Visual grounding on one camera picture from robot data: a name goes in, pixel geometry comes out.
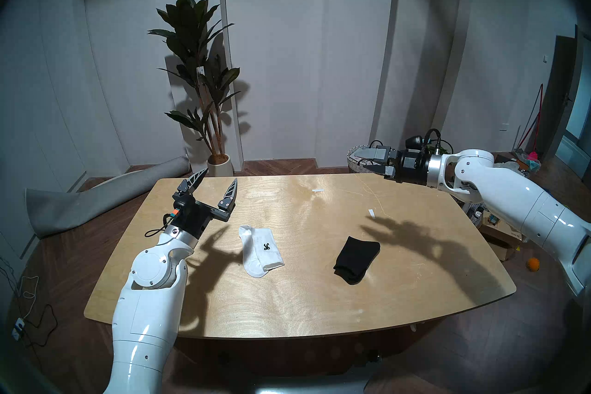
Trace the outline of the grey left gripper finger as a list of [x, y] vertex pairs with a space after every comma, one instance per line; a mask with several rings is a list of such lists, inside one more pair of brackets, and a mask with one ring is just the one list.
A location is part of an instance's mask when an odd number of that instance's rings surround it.
[[208, 169], [205, 168], [193, 174], [191, 177], [184, 179], [179, 185], [179, 194], [193, 194], [207, 173]]
[[226, 213], [231, 213], [235, 206], [236, 202], [236, 194], [238, 190], [238, 179], [235, 178], [228, 187], [227, 191], [223, 198], [219, 201], [219, 210], [222, 210]]

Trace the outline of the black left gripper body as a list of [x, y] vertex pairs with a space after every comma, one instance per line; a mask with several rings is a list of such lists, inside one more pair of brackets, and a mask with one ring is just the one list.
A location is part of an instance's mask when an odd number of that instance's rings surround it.
[[173, 207], [177, 210], [173, 226], [178, 229], [177, 233], [186, 232], [199, 239], [210, 221], [227, 223], [229, 220], [229, 213], [219, 210], [219, 205], [212, 207], [195, 200], [191, 194], [174, 194], [173, 200]]

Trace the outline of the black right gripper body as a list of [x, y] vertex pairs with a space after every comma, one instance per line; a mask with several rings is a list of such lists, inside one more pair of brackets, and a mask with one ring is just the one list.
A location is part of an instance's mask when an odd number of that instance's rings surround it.
[[391, 165], [394, 167], [393, 180], [397, 183], [427, 185], [430, 153], [427, 148], [393, 149], [390, 152]]

